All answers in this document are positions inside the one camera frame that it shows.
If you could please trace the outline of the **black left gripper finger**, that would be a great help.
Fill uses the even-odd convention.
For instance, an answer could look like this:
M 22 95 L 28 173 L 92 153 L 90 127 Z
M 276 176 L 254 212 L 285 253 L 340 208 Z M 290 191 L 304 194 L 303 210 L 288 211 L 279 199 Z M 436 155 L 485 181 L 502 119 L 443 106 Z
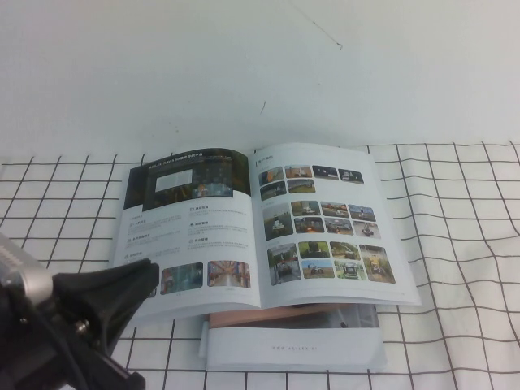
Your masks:
M 53 277 L 54 294 L 63 304 L 85 311 L 138 307 L 158 282 L 159 266 L 148 258 L 103 271 Z
M 81 296 L 81 318 L 88 324 L 84 338 L 96 350 L 111 354 L 142 303 L 157 288 L 158 279 L 122 279 Z

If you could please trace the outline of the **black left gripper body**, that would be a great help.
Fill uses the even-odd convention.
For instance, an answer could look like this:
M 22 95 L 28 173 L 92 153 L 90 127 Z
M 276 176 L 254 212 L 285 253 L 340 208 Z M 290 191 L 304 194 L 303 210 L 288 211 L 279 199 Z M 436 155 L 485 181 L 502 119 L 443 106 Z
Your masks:
M 52 300 L 35 307 L 1 292 L 2 389 L 144 389 L 129 372 L 84 338 L 88 324 Z

